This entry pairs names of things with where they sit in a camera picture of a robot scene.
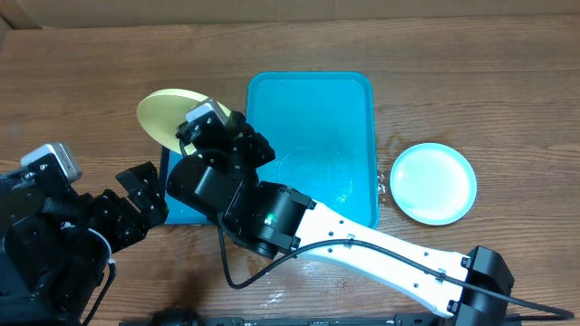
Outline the yellow plate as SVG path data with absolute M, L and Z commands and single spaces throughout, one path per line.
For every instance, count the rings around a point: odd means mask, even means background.
M 179 125 L 186 122 L 185 116 L 194 106 L 207 98 L 205 94 L 182 89 L 154 91 L 138 105 L 138 121 L 160 145 L 181 154 L 176 138 Z M 221 102 L 218 101 L 218 104 L 229 117 L 231 111 Z M 185 153 L 191 154 L 193 149 L 194 147 L 189 145 Z

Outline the light blue plate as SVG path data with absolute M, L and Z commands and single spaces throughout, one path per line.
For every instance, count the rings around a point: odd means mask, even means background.
M 439 143 L 405 149 L 394 161 L 389 189 L 408 217 L 425 225 L 450 225 L 475 203 L 475 171 L 457 150 Z

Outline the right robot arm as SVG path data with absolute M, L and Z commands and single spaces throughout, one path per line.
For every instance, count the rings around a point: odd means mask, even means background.
M 359 225 L 298 190 L 258 178 L 275 158 L 268 141 L 239 112 L 188 113 L 169 126 L 180 154 L 167 190 L 231 240 L 272 266 L 302 257 L 334 264 L 397 290 L 447 325 L 501 325 L 513 279 L 495 276 L 501 257 L 412 244 Z

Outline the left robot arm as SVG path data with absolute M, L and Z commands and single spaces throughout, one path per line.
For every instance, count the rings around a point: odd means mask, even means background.
M 1 176 L 2 324 L 79 324 L 94 289 L 111 285 L 113 254 L 166 221 L 152 163 L 116 178 L 126 197 L 79 195 L 50 155 Z

